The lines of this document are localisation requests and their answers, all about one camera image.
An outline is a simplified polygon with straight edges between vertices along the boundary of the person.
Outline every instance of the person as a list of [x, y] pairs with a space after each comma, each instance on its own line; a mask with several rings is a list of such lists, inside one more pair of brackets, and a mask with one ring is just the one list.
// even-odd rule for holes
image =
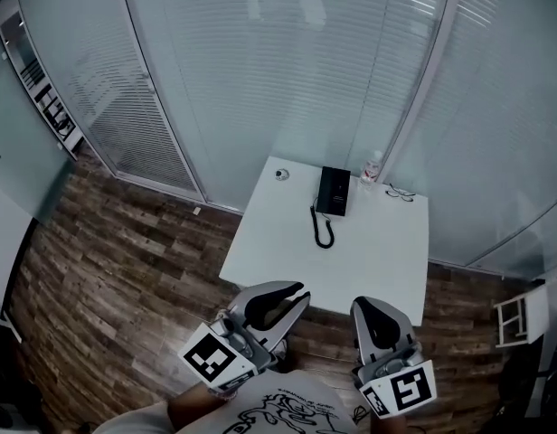
[[[330, 387], [310, 374], [266, 371], [221, 398], [202, 382], [169, 401], [106, 421], [94, 434], [354, 434], [359, 430]], [[404, 434], [405, 417], [371, 416], [374, 434]]]

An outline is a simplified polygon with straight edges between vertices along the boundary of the brown wood plank floor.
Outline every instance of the brown wood plank floor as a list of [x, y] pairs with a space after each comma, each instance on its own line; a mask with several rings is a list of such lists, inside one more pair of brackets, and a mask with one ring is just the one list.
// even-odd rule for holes
[[[195, 382], [177, 350], [237, 288], [218, 278], [240, 217], [112, 178], [84, 147], [55, 214], [24, 255], [10, 313], [24, 343], [16, 364], [43, 393], [57, 429], [101, 423]], [[498, 400], [506, 354], [494, 348], [491, 306], [525, 285], [430, 265], [424, 323], [439, 399], [411, 424], [428, 433], [477, 432]], [[297, 366], [365, 405], [350, 318], [311, 309], [290, 339]], [[364, 421], [362, 431], [367, 431]]]

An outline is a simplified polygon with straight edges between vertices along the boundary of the black box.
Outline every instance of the black box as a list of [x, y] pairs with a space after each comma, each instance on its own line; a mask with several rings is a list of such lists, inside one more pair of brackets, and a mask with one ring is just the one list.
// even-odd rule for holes
[[323, 167], [321, 185], [318, 188], [316, 211], [345, 215], [347, 195], [349, 193], [349, 180], [351, 172], [348, 170]]

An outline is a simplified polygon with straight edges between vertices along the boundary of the table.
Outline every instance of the table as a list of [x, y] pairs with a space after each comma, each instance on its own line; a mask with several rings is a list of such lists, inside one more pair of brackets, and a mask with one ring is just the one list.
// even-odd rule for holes
[[[279, 181], [278, 169], [290, 177]], [[428, 200], [391, 198], [388, 186], [369, 192], [351, 177], [346, 216], [329, 215], [335, 245], [315, 244], [310, 206], [321, 168], [270, 157], [250, 198], [220, 277], [248, 287], [273, 280], [301, 281], [311, 305], [348, 314], [358, 296], [399, 308], [421, 325], [429, 252]], [[325, 220], [317, 215], [322, 242]]]

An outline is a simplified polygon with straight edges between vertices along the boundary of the window blind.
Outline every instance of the window blind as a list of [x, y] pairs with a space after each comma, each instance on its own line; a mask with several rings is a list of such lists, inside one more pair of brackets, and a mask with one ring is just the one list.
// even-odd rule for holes
[[459, 265], [557, 201], [557, 0], [460, 0], [387, 181], [430, 198], [430, 256]]
[[409, 106], [444, 0], [127, 0], [208, 199], [244, 210], [269, 155], [355, 174]]
[[198, 197], [120, 0], [19, 1], [55, 89], [112, 171]]

